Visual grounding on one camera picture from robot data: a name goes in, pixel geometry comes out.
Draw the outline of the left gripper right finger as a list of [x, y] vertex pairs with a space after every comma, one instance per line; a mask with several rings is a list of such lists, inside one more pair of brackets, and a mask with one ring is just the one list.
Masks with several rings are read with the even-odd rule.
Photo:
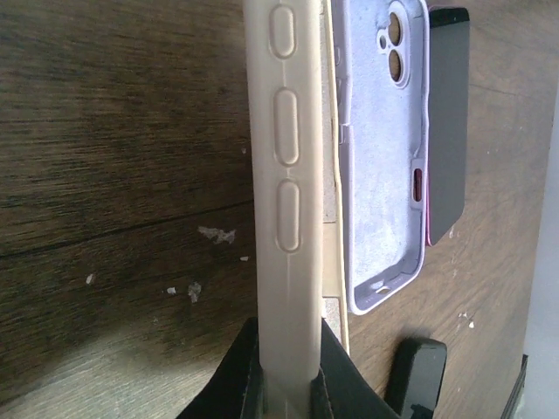
[[311, 382], [309, 417], [398, 418], [363, 379], [325, 320], [321, 322], [319, 373]]

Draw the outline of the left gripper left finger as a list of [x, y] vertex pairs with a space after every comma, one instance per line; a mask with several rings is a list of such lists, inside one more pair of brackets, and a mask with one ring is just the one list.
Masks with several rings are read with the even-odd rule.
[[263, 386], [259, 325], [253, 317], [243, 324], [213, 376], [177, 418], [261, 418]]

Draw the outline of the black phone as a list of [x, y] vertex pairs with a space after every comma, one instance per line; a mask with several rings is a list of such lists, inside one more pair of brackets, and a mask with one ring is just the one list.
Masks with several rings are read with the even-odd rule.
[[430, 96], [425, 242], [435, 245], [463, 214], [466, 199], [470, 16], [429, 8]]
[[447, 361], [445, 343], [408, 337], [394, 354], [384, 400], [400, 418], [432, 419]]

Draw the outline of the lilac phone case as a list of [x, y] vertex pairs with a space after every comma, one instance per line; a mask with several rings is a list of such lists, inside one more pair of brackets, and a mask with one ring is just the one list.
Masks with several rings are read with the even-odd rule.
[[424, 262], [430, 92], [423, 1], [332, 4], [349, 310], [368, 313]]

